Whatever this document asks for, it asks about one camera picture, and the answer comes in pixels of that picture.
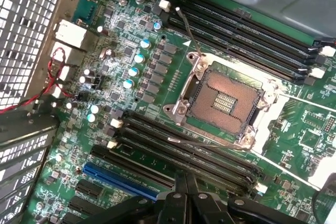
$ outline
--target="teal-topped capacitor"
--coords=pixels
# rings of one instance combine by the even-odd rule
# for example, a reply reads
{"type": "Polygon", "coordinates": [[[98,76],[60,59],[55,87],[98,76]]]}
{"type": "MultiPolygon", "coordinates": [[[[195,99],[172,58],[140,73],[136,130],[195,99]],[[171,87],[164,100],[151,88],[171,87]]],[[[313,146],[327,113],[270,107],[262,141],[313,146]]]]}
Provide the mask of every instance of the teal-topped capacitor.
{"type": "Polygon", "coordinates": [[[148,39],[143,39],[140,41],[140,47],[143,49],[150,49],[151,48],[151,42],[148,39]]]}
{"type": "Polygon", "coordinates": [[[126,89],[131,89],[131,88],[134,87],[134,81],[128,79],[128,80],[124,81],[122,85],[123,85],[124,88],[126,88],[126,89]]]}
{"type": "Polygon", "coordinates": [[[132,77],[139,75],[139,70],[137,68],[130,68],[128,74],[132,77]]]}

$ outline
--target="metal mesh grille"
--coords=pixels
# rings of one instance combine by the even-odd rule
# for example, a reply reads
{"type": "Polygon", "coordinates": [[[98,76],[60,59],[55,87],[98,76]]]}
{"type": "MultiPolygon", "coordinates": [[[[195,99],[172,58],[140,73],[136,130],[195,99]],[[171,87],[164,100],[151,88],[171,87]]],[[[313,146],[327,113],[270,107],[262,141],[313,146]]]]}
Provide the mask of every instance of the metal mesh grille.
{"type": "Polygon", "coordinates": [[[25,95],[57,0],[0,0],[0,109],[25,95]]]}

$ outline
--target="black ram slot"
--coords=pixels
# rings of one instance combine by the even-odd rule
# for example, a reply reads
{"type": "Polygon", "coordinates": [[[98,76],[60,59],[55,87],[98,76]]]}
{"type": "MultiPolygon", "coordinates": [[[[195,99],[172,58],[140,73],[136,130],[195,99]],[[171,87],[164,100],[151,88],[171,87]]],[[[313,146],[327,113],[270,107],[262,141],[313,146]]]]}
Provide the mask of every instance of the black ram slot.
{"type": "Polygon", "coordinates": [[[68,207],[87,216],[96,215],[105,210],[78,196],[73,196],[70,199],[68,207]]]}
{"type": "Polygon", "coordinates": [[[177,150],[181,150],[181,151],[185,151],[191,155],[194,155],[196,157],[199,158],[199,160],[202,160],[206,163],[210,163],[213,166],[218,166],[224,170],[227,170],[228,172],[231,172],[234,174],[234,176],[239,176],[240,178],[244,179],[247,183],[254,183],[256,181],[255,176],[253,176],[250,173],[244,172],[243,170],[235,167],[235,166],[231,166],[228,164],[225,164],[223,162],[221,162],[220,160],[217,160],[215,158],[212,158],[210,156],[207,156],[205,154],[202,154],[201,152],[196,151],[193,148],[190,148],[186,145],[181,145],[181,144],[177,144],[177,143],[172,143],[167,141],[167,137],[163,136],[162,134],[158,134],[157,132],[153,132],[150,131],[149,129],[146,129],[145,127],[143,127],[143,125],[137,125],[131,121],[128,121],[130,123],[130,125],[128,127],[130,127],[131,129],[134,129],[136,131],[139,131],[145,135],[149,135],[150,137],[156,139],[156,140],[160,140],[166,144],[172,145],[174,146],[174,148],[176,148],[177,150]]]}
{"type": "Polygon", "coordinates": [[[288,44],[292,47],[295,47],[298,51],[305,52],[305,51],[307,51],[307,48],[309,47],[309,45],[306,45],[305,43],[303,43],[299,40],[296,40],[296,39],[294,39],[290,36],[287,36],[283,33],[280,33],[276,30],[273,30],[273,29],[271,29],[267,26],[264,26],[264,25],[262,25],[258,22],[255,22],[251,19],[241,17],[237,13],[232,12],[231,10],[223,8],[221,6],[218,6],[217,4],[211,3],[208,0],[186,0],[186,1],[188,1],[189,3],[194,3],[194,4],[201,5],[205,8],[208,8],[209,10],[212,10],[214,12],[222,14],[223,16],[230,17],[231,19],[233,19],[237,22],[240,22],[240,23],[242,23],[246,26],[251,27],[252,29],[257,30],[258,32],[264,33],[265,35],[273,38],[275,41],[278,40],[278,41],[281,41],[284,44],[288,44]]]}
{"type": "Polygon", "coordinates": [[[80,221],[84,220],[83,218],[74,215],[70,212],[67,212],[64,217],[62,218],[62,221],[60,224],[77,224],[80,221]]]}
{"type": "Polygon", "coordinates": [[[245,181],[239,179],[239,178],[235,178],[234,176],[228,175],[223,173],[220,169],[213,167],[211,165],[208,164],[204,164],[202,162],[196,161],[194,159],[192,159],[190,157],[190,154],[188,153],[183,153],[182,151],[176,152],[172,149],[170,149],[168,146],[166,145],[162,145],[159,144],[156,141],[151,140],[149,137],[143,137],[140,136],[139,133],[134,133],[129,131],[129,129],[126,129],[126,131],[124,132],[123,136],[137,141],[143,145],[148,145],[150,144],[151,147],[154,147],[155,149],[159,150],[162,154],[165,154],[172,158],[175,158],[176,160],[180,161],[180,162],[185,162],[191,166],[194,166],[195,168],[203,171],[203,172],[207,172],[212,174],[212,176],[217,177],[219,179],[222,179],[223,181],[226,181],[228,183],[234,184],[236,186],[239,186],[241,188],[246,188],[247,190],[249,189],[249,184],[247,184],[245,181]]]}
{"type": "Polygon", "coordinates": [[[277,45],[274,45],[274,43],[267,43],[267,41],[262,40],[262,37],[260,36],[253,36],[255,34],[249,32],[249,31],[244,31],[241,30],[240,27],[234,26],[231,23],[225,23],[223,20],[220,18],[216,18],[215,15],[211,15],[201,9],[199,10],[192,10],[188,7],[183,8],[183,13],[187,16],[188,20],[193,20],[197,24],[203,23],[206,26],[208,25],[207,23],[210,23],[211,26],[214,26],[214,29],[216,29],[218,32],[225,32],[228,33],[229,35],[233,36],[235,39],[239,41],[244,41],[243,39],[246,39],[249,41],[250,46],[258,47],[261,50],[265,50],[264,47],[266,47],[268,51],[272,52],[273,54],[277,54],[280,57],[286,57],[288,60],[294,60],[297,61],[301,64],[306,64],[306,65],[312,65],[314,64],[314,58],[311,57],[311,59],[306,59],[302,58],[300,56],[296,56],[293,54],[293,52],[288,52],[286,49],[288,47],[277,47],[277,45]]]}
{"type": "MultiPolygon", "coordinates": [[[[177,17],[172,17],[170,19],[173,20],[176,19],[182,24],[182,20],[177,17]]],[[[285,61],[281,59],[280,57],[274,56],[272,54],[269,54],[267,52],[262,52],[260,50],[257,50],[255,48],[251,48],[250,44],[245,41],[238,41],[233,37],[229,37],[227,35],[222,34],[220,31],[218,32],[218,29],[216,31],[216,28],[209,29],[208,26],[202,26],[200,24],[196,24],[194,22],[194,19],[192,19],[191,22],[189,22],[191,30],[195,31],[197,34],[200,34],[196,29],[199,31],[202,31],[203,33],[208,33],[209,35],[213,37],[219,38],[223,44],[226,46],[228,50],[241,50],[245,52],[245,57],[248,57],[249,59],[256,59],[256,57],[260,59],[268,60],[269,62],[272,62],[275,65],[278,65],[279,68],[282,68],[282,71],[286,69],[287,71],[295,72],[300,75],[306,75],[307,71],[299,70],[298,66],[295,66],[293,62],[285,61]]]]}
{"type": "MultiPolygon", "coordinates": [[[[181,33],[181,34],[185,34],[188,36],[187,31],[185,30],[185,27],[181,24],[178,24],[176,22],[174,22],[173,20],[170,19],[170,25],[169,28],[181,33]]],[[[220,42],[218,42],[216,39],[209,39],[206,36],[204,36],[201,33],[198,33],[197,31],[193,31],[193,35],[195,37],[196,40],[198,40],[199,42],[202,42],[212,48],[215,48],[217,50],[220,50],[222,52],[225,52],[251,66],[254,66],[258,69],[261,69],[264,72],[270,73],[274,76],[278,76],[279,78],[283,79],[283,80],[287,80],[290,82],[293,82],[294,84],[297,85],[301,85],[304,84],[304,79],[305,77],[298,77],[298,76],[294,76],[293,74],[290,74],[288,72],[285,72],[283,70],[279,70],[269,64],[266,64],[262,61],[257,60],[256,58],[247,58],[246,57],[246,53],[239,51],[238,49],[234,49],[234,48],[227,48],[224,47],[223,44],[221,44],[220,42]]]]}
{"type": "MultiPolygon", "coordinates": [[[[150,125],[151,127],[154,127],[156,129],[158,129],[159,131],[162,131],[163,133],[173,137],[173,138],[177,138],[177,139],[181,139],[181,140],[188,140],[191,142],[198,142],[197,139],[194,139],[193,137],[190,137],[182,132],[179,132],[175,129],[172,129],[164,124],[158,123],[157,121],[154,121],[152,119],[147,118],[144,115],[141,115],[139,113],[133,112],[133,111],[128,111],[125,116],[127,118],[131,118],[131,119],[135,119],[137,121],[143,122],[144,124],[150,125]]],[[[262,171],[260,170],[260,168],[256,165],[253,165],[249,162],[246,162],[245,160],[236,157],[228,152],[223,152],[217,148],[211,148],[211,147],[204,147],[204,149],[206,149],[208,152],[212,152],[215,153],[217,155],[219,155],[220,157],[227,159],[231,162],[233,162],[236,165],[239,165],[241,167],[243,167],[246,170],[249,170],[251,172],[256,173],[257,176],[261,176],[262,175],[262,171]]]]}
{"type": "Polygon", "coordinates": [[[132,146],[134,149],[139,150],[147,155],[155,157],[164,162],[170,163],[173,166],[177,167],[178,169],[187,170],[192,173],[195,173],[195,175],[199,177],[200,180],[210,183],[218,188],[227,190],[229,193],[232,193],[234,195],[241,195],[241,196],[247,195],[246,189],[243,189],[233,184],[227,183],[221,180],[220,178],[216,178],[215,176],[209,173],[200,171],[199,169],[194,168],[183,161],[181,162],[174,155],[172,155],[173,157],[171,157],[171,155],[167,153],[163,153],[162,150],[156,149],[155,146],[152,146],[150,143],[142,144],[142,143],[134,142],[126,137],[117,138],[117,142],[132,146]]]}
{"type": "Polygon", "coordinates": [[[81,179],[80,181],[78,181],[75,189],[76,191],[92,196],[94,198],[98,198],[103,191],[102,187],[88,182],[85,179],[81,179]]]}
{"type": "Polygon", "coordinates": [[[161,174],[158,174],[155,171],[148,169],[147,167],[139,165],[138,163],[129,161],[125,157],[119,155],[118,153],[114,153],[101,145],[94,145],[90,154],[169,189],[174,186],[173,179],[169,179],[161,174]]]}

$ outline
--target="mounting screw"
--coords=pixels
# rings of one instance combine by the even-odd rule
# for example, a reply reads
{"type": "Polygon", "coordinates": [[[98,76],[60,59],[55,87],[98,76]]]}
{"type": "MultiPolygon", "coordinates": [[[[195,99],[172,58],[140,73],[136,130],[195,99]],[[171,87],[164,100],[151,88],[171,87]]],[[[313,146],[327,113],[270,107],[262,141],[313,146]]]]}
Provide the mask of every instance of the mounting screw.
{"type": "Polygon", "coordinates": [[[139,204],[146,204],[146,203],[147,203],[147,200],[146,200],[146,199],[142,199],[142,200],[139,200],[138,203],[139,203],[139,204]]]}
{"type": "Polygon", "coordinates": [[[241,199],[236,199],[236,200],[235,200],[235,204],[236,204],[236,205],[239,205],[239,206],[242,206],[242,205],[245,204],[245,202],[244,202],[243,200],[241,200],[241,199]]]}
{"type": "Polygon", "coordinates": [[[206,199],[208,196],[206,194],[199,194],[198,197],[200,199],[206,199]]]}

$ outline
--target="ram slot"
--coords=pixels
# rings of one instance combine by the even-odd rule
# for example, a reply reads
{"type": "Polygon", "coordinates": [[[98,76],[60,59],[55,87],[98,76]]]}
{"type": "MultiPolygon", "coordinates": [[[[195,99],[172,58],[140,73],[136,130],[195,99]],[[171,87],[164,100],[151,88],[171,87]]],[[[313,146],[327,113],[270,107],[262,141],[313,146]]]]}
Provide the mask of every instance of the ram slot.
{"type": "Polygon", "coordinates": [[[205,181],[209,184],[212,184],[218,188],[227,190],[231,194],[239,195],[239,196],[247,195],[245,189],[235,186],[231,183],[227,183],[226,181],[218,177],[214,177],[213,175],[207,172],[203,172],[195,167],[188,165],[184,161],[180,161],[178,158],[174,156],[176,154],[169,155],[167,153],[162,153],[162,151],[154,148],[150,143],[142,144],[142,143],[134,142],[133,140],[130,140],[126,137],[119,137],[117,138],[117,141],[119,143],[124,143],[128,146],[131,146],[132,148],[139,150],[143,153],[146,153],[152,157],[155,157],[158,160],[162,160],[167,163],[170,163],[174,165],[175,167],[177,167],[178,169],[190,171],[194,173],[200,180],[205,181]]]}
{"type": "Polygon", "coordinates": [[[231,22],[232,24],[236,24],[241,29],[252,32],[258,37],[262,37],[266,42],[270,43],[270,40],[277,44],[277,46],[285,46],[287,50],[291,53],[298,55],[299,57],[306,58],[310,57],[306,54],[307,49],[310,47],[296,39],[293,39],[283,33],[280,33],[276,30],[273,30],[269,27],[266,27],[260,23],[257,23],[251,19],[244,18],[237,13],[232,12],[231,10],[220,7],[214,3],[211,3],[208,0],[179,0],[180,3],[185,3],[189,5],[194,5],[197,8],[202,8],[211,12],[213,15],[221,15],[222,18],[231,22]]]}
{"type": "Polygon", "coordinates": [[[165,144],[169,144],[171,146],[173,146],[175,149],[180,150],[180,151],[185,151],[193,156],[196,156],[199,158],[199,160],[204,161],[205,163],[209,163],[213,166],[218,166],[230,173],[233,173],[234,176],[240,177],[241,179],[244,179],[246,181],[246,183],[252,184],[256,181],[256,177],[253,176],[252,174],[245,172],[241,169],[239,169],[238,167],[234,167],[232,165],[228,165],[226,163],[223,163],[221,161],[219,161],[218,159],[212,158],[209,155],[205,155],[204,152],[201,153],[193,148],[190,148],[186,145],[181,145],[181,144],[177,144],[177,143],[172,143],[167,141],[167,137],[165,137],[163,134],[160,134],[159,132],[155,132],[152,131],[150,129],[146,129],[145,127],[143,127],[143,125],[138,125],[136,123],[130,122],[130,124],[128,125],[129,128],[141,132],[142,134],[148,135],[156,140],[159,140],[161,142],[164,142],[165,144]]]}
{"type": "MultiPolygon", "coordinates": [[[[197,139],[190,137],[182,132],[179,132],[171,127],[168,127],[164,124],[158,123],[157,121],[154,121],[150,118],[147,118],[144,115],[141,115],[137,112],[133,112],[133,111],[128,111],[125,114],[125,119],[132,119],[135,122],[142,122],[144,127],[152,127],[157,129],[158,131],[166,134],[167,136],[173,137],[173,138],[177,138],[177,139],[181,139],[181,140],[187,140],[187,141],[191,141],[191,142],[197,142],[197,139]]],[[[207,150],[210,153],[215,153],[217,155],[219,155],[221,158],[223,159],[227,159],[229,161],[231,161],[232,163],[234,163],[236,166],[240,166],[241,168],[245,169],[245,171],[250,171],[250,172],[254,172],[257,176],[262,176],[262,171],[260,170],[260,168],[256,165],[253,165],[239,157],[236,157],[228,152],[224,152],[221,151],[217,148],[211,148],[211,147],[204,147],[203,149],[207,150]]]]}
{"type": "Polygon", "coordinates": [[[174,180],[172,178],[166,177],[163,174],[131,161],[101,145],[94,145],[90,154],[110,164],[128,170],[133,174],[149,179],[161,186],[167,187],[168,189],[171,189],[174,186],[174,180]]]}

